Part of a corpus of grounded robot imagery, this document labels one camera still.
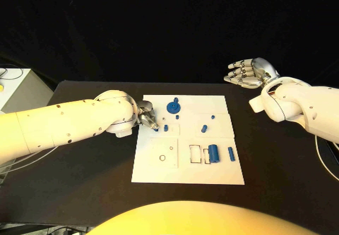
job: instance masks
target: robotic hand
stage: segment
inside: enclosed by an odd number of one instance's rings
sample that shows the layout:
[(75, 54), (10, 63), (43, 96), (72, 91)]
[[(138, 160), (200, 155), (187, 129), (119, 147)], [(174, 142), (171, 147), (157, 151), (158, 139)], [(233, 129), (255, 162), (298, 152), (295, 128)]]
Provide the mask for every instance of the robotic hand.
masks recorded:
[(241, 60), (228, 65), (236, 68), (223, 80), (254, 89), (261, 95), (249, 100), (254, 112), (265, 110), (268, 117), (298, 123), (303, 128), (339, 143), (339, 89), (311, 87), (301, 80), (281, 77), (269, 62), (262, 59)]
[(137, 105), (121, 91), (106, 91), (95, 99), (0, 115), (0, 164), (104, 131), (124, 137), (137, 124), (158, 129), (153, 105), (148, 101)]

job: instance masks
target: white device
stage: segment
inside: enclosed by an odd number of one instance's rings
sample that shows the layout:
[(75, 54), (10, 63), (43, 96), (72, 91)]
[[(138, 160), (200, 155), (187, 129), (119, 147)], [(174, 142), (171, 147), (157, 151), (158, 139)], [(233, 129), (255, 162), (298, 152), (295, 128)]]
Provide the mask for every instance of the white device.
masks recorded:
[(339, 89), (311, 87), (295, 78), (281, 77), (262, 58), (238, 61), (228, 68), (238, 69), (225, 81), (249, 89), (262, 87), (259, 96), (249, 100), (254, 112), (265, 110), (275, 122), (293, 121), (311, 134), (339, 142)]
[(158, 128), (151, 103), (141, 101), (137, 106), (121, 91), (106, 91), (93, 100), (0, 115), (0, 164), (104, 131), (124, 137), (135, 123)]

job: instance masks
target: blue object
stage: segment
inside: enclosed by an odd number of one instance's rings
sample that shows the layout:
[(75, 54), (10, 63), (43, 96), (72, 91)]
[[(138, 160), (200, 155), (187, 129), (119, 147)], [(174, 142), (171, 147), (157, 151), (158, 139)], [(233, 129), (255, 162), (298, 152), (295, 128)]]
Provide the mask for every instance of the blue object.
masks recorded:
[(206, 125), (203, 125), (203, 128), (202, 128), (202, 133), (206, 132)]
[(170, 114), (176, 114), (180, 111), (180, 105), (179, 105), (179, 100), (174, 98), (174, 101), (167, 104), (167, 112)]
[(235, 161), (235, 155), (233, 155), (232, 147), (228, 147), (228, 152), (229, 152), (231, 162), (233, 162)]
[(207, 146), (207, 153), (209, 153), (209, 162), (218, 163), (219, 162), (219, 154), (218, 154), (218, 147), (215, 144)]

